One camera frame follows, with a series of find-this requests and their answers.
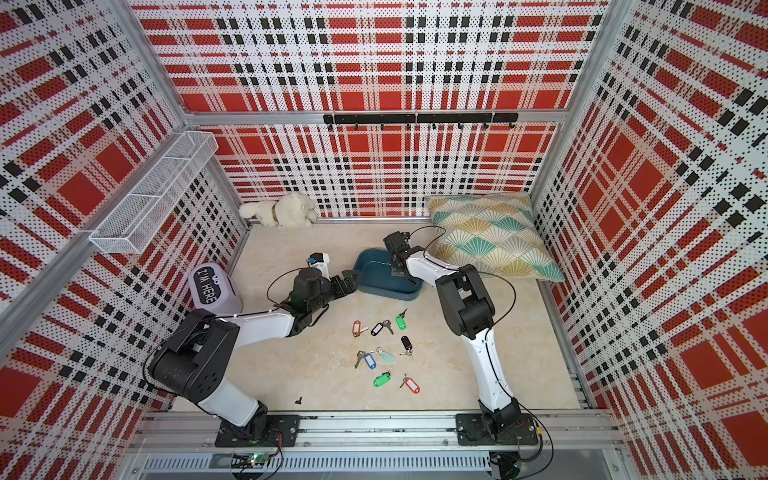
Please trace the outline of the light mint key tag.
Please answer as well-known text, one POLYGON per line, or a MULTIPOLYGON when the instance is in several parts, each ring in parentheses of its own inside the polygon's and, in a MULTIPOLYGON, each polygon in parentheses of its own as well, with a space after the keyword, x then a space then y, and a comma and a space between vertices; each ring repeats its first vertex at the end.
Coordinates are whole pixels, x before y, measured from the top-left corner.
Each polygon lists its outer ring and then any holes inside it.
POLYGON ((384 363, 389 365, 394 365, 396 363, 396 357, 385 351, 383 348, 378 347, 376 352, 384 363))

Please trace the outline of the red key tag with key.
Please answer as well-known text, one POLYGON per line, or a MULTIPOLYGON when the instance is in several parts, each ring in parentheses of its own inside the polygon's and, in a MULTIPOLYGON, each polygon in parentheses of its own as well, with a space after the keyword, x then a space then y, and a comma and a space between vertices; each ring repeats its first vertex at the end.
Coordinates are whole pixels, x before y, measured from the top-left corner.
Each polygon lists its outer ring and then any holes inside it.
POLYGON ((407 388, 413 394, 419 394, 421 391, 420 386, 416 383, 416 381, 408 375, 404 376, 400 387, 407 388))

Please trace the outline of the green key tag with key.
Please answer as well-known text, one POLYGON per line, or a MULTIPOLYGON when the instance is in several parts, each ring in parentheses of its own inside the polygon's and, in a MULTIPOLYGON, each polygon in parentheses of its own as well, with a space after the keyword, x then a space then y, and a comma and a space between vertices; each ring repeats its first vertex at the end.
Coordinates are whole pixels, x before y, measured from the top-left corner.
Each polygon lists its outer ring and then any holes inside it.
POLYGON ((401 313, 399 313, 396 316, 396 324, 401 331, 404 331, 407 328, 407 324, 405 321, 406 312, 407 310, 404 309, 401 313))

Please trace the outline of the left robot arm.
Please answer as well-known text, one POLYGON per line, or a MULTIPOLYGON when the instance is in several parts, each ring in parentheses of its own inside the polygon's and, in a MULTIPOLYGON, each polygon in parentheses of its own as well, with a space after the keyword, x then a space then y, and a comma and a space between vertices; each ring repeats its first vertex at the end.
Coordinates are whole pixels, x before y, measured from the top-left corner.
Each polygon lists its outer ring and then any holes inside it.
POLYGON ((295 444, 290 432, 297 416, 270 416, 267 406, 244 393, 226 376, 233 352, 263 341, 290 338, 317 323, 330 303, 358 288, 356 270, 326 277, 316 267, 299 268, 289 296, 271 310, 219 316, 195 309, 164 340, 144 372, 164 390, 220 420, 215 445, 256 446, 271 434, 295 444))

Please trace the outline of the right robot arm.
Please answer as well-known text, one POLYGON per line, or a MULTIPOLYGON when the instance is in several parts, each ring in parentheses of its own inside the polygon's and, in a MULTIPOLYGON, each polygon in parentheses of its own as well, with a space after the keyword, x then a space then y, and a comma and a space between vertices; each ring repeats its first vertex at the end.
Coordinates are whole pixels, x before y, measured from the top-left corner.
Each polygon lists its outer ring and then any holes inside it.
POLYGON ((392 273, 420 279, 437 292, 445 322, 466 347, 478 384, 480 424, 492 442, 511 441, 530 418, 504 376, 496 348, 495 306, 480 273, 470 265, 453 266, 422 248, 389 252, 392 273))

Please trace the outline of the blue key tag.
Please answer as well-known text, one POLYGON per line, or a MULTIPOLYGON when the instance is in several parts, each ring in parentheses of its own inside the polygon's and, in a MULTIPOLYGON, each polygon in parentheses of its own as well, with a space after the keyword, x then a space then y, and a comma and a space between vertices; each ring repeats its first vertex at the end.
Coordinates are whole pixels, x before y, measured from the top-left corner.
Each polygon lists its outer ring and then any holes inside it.
POLYGON ((356 353, 355 369, 358 369, 361 365, 365 365, 370 370, 377 368, 377 362, 370 352, 358 351, 356 353))

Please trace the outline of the black tag with white label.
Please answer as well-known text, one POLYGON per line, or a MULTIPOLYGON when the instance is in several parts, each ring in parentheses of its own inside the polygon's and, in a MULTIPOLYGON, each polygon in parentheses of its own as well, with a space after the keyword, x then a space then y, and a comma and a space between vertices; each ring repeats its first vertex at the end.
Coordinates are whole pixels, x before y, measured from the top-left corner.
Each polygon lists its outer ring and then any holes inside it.
POLYGON ((372 336, 378 336, 383 331, 388 331, 390 334, 394 334, 394 331, 392 329, 391 321, 390 320, 384 320, 384 321, 378 322, 371 329, 371 335, 372 336))

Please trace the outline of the black key tag with key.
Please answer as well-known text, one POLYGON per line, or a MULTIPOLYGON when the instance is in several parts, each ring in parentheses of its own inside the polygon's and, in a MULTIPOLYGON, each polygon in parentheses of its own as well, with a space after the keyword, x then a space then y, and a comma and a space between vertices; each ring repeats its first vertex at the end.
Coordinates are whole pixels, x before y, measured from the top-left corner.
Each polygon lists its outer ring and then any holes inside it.
POLYGON ((401 337, 401 343, 404 348, 404 352, 402 353, 403 356, 412 356, 413 355, 413 345, 410 341, 410 339, 407 336, 401 337))

